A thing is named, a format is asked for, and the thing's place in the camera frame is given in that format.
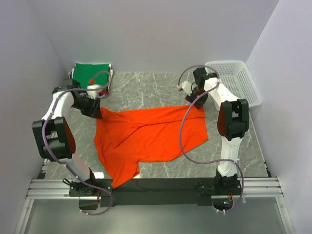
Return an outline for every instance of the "glass panel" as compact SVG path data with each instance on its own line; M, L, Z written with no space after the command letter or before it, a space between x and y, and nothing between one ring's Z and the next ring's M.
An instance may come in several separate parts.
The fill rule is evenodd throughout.
M117 206L81 214L77 200L37 200L27 234L284 234L275 198L247 198L232 212L197 205Z

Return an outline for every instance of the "metal frame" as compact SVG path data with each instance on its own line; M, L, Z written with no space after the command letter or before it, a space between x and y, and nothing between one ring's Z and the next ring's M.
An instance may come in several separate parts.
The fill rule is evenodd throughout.
M33 179L30 183L24 207L22 209L15 234L23 234L35 199L90 199L96 196L70 197L70 187L61 179ZM225 198L226 196L212 196L212 198ZM259 177L244 179L244 196L246 197L275 197L279 212L286 230L286 234L294 234L294 228L285 205L283 193L278 178Z
M50 164L50 160L45 159L43 161L43 165L42 165L42 169L41 169L42 173L46 173L47 172L49 164Z
M26 199L96 199L96 196L70 197L70 187L61 179L33 179ZM277 178L245 178L245 197L282 197L283 193Z
M31 208L33 207L34 200L33 199L26 199L23 209L21 211L18 224L15 229L15 234L23 234L25 232L28 218L31 212Z
M295 230L293 227L292 219L286 207L285 199L283 197L277 197L276 202L277 202L279 213L281 215L281 218L284 224L286 234L294 234Z

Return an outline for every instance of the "white wall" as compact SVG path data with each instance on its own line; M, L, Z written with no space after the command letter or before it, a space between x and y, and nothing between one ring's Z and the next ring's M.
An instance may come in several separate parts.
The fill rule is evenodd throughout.
M278 0L28 0L68 70L181 71L246 61Z
M255 128L298 234L312 232L311 9L280 0L247 61L263 100Z
M12 234L40 159L31 124L65 70L26 0L0 4L0 233Z

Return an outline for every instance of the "black bracket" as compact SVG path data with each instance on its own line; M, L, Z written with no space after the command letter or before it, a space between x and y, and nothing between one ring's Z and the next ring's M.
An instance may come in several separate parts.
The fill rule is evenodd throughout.
M75 99L73 107L80 110L84 116L102 119L100 110L100 99L78 96Z
M112 193L113 206L119 205L166 205L166 204L197 204L212 206L213 195L233 195L241 192L240 181L235 178L233 186L226 188L215 183L215 178L160 178L160 179L132 179L121 186L112 189L111 179L97 179L97 185ZM70 190L69 196L85 196ZM102 192L100 207L108 207L111 198ZM96 209L96 199L79 202L82 210Z
M39 154L43 159L54 162L50 153L46 150L42 139L42 126L44 119L33 122L32 129L35 136ZM48 121L45 134L50 136L52 132L56 132L57 136L47 138L48 144L58 159L72 158L72 154L76 151L76 143L72 132L64 117L57 117Z
M246 99L237 101L225 101L221 103L218 117L218 131L228 140L243 138L249 128L248 102Z
M185 99L192 103L199 95L205 92L205 81L209 78L217 77L216 73L207 73L205 67L199 67L193 71L196 88L194 88L190 95L187 95ZM208 94L202 96L194 106L198 109L202 108L207 101Z
M68 89L75 89L75 88L79 88L80 87L80 83L74 79L65 79L63 80L63 86L60 87L55 87L52 91L52 94L55 94L57 92L61 92L61 91L65 91ZM74 96L74 99L76 96L79 95L78 91L72 91L71 92Z
M218 169L214 177L214 187L217 193L227 194L230 190L240 191L240 181L237 179L237 174L234 176L223 176L220 174Z
M111 180L104 180L104 181L97 181L93 172L90 170L90 178L87 179L85 182L91 185L98 186L100 188L106 189L108 192L112 192L112 181ZM79 199L79 208L81 210L96 210L100 206L100 197L110 197L107 193L90 188L84 185L81 182L71 182L69 190L69 196L73 197L86 197L86 196L96 196L95 199Z

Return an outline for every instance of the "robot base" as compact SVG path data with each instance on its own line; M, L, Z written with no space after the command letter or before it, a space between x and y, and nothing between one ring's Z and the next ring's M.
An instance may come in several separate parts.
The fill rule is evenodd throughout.
M113 206L118 205L168 205L168 204L197 204L212 206L211 196L240 195L240 181L235 186L219 190L215 187L215 178L161 178L161 179L132 179L123 185L112 189L111 179L97 179L97 185L110 191L114 198ZM69 196L82 196L70 191ZM108 207L110 197L100 195L100 207ZM82 210L95 210L98 201L80 200Z

